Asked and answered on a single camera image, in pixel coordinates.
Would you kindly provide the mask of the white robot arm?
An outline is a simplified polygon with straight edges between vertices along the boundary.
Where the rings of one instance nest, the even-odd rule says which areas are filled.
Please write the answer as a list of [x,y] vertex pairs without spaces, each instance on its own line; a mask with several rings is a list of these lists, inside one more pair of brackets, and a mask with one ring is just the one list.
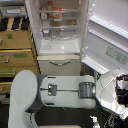
[[42,106],[92,109],[94,97],[95,79],[90,75],[46,76],[20,71],[11,85],[8,128],[39,128],[35,113]]

